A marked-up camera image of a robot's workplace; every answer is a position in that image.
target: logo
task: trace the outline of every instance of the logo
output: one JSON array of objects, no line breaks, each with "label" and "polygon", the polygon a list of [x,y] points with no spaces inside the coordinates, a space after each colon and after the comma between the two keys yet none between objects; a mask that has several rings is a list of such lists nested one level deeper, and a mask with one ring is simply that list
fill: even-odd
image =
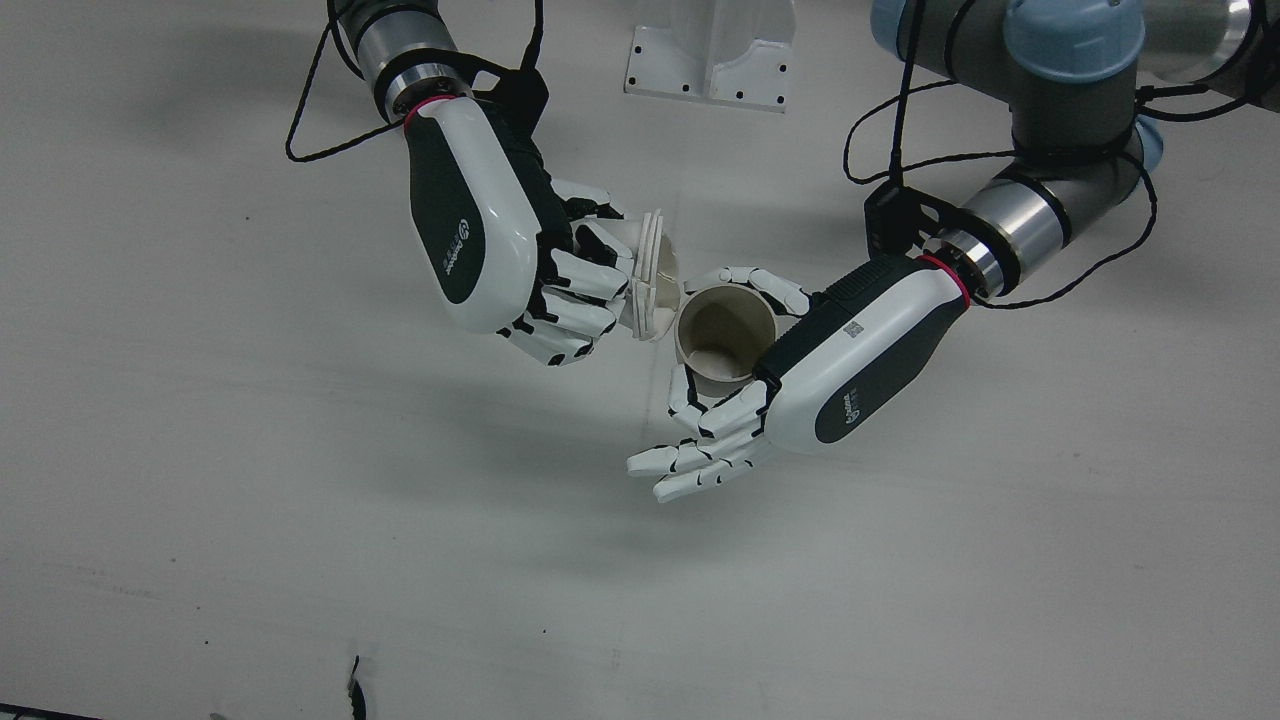
[{"label": "logo", "polygon": [[845,424],[852,425],[861,416],[863,411],[858,407],[858,388],[854,388],[845,396]]},{"label": "logo", "polygon": [[458,220],[458,229],[453,232],[453,242],[449,243],[449,251],[444,254],[444,274],[453,274],[453,265],[458,261],[458,255],[462,252],[462,246],[466,243],[467,238],[471,237],[471,224],[467,223],[466,218]]}]

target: white cup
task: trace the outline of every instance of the white cup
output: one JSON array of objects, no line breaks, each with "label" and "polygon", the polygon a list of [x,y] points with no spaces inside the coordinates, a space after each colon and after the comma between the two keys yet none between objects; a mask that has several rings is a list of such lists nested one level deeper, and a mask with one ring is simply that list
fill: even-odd
[{"label": "white cup", "polygon": [[698,391],[723,397],[750,383],[751,370],[778,340],[778,318],[764,297],[740,284],[695,292],[676,315],[676,357]]}]

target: red ring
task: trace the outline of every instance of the red ring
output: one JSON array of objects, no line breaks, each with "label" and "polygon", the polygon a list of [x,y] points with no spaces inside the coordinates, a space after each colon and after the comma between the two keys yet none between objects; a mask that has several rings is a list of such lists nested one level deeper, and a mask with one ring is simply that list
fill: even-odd
[{"label": "red ring", "polygon": [[918,259],[923,260],[923,261],[925,261],[925,263],[928,263],[931,265],[937,265],[937,266],[942,268],[948,275],[951,275],[951,279],[956,281],[956,284],[960,286],[960,295],[964,296],[964,307],[965,307],[965,310],[968,310],[969,307],[973,306],[973,299],[969,297],[969,288],[965,287],[965,284],[963,282],[960,282],[960,275],[957,275],[955,270],[952,270],[946,263],[943,263],[942,260],[938,260],[933,255],[920,255]]},{"label": "red ring", "polygon": [[422,109],[422,105],[426,105],[428,102],[435,102],[436,100],[454,100],[456,97],[457,95],[433,95],[426,100],[419,102],[417,105],[413,105],[413,109],[410,110],[407,115],[404,115],[404,132],[408,133],[408,123],[417,117],[417,111]]}]

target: light blue cap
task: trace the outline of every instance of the light blue cap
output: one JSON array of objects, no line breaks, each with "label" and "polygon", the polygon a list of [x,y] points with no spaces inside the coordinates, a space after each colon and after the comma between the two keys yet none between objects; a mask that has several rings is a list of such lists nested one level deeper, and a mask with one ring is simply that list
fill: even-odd
[{"label": "light blue cap", "polygon": [[1138,140],[1142,141],[1142,167],[1148,173],[1153,173],[1165,156],[1165,137],[1160,135],[1156,119],[1146,115],[1138,115],[1134,129],[1138,131]]},{"label": "light blue cap", "polygon": [[902,27],[902,14],[906,13],[906,0],[876,0],[872,5],[872,37],[876,45],[902,60],[897,49],[897,33]]},{"label": "light blue cap", "polygon": [[1142,0],[1014,0],[1005,46],[1044,79],[1083,85],[1128,68],[1147,37]]}]

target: white table surface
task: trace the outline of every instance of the white table surface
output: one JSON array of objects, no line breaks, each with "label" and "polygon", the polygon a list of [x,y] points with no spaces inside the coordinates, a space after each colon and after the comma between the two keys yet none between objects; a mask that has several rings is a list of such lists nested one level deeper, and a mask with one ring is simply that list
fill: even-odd
[{"label": "white table surface", "polygon": [[[634,3],[548,3],[550,169],[662,208],[686,274],[860,264],[840,150],[900,64],[868,1],[796,4],[773,115],[623,95]],[[518,59],[527,3],[442,5]],[[388,720],[1276,717],[1280,118],[1166,127],[1139,255],[969,313],[835,452],[658,506],[622,462],[681,437],[669,340],[547,370],[463,334],[398,137],[285,161],[321,8],[0,3],[0,702],[344,717],[360,653]],[[376,123],[335,56],[312,105],[305,149]],[[908,155],[1007,132],[950,88]]]}]

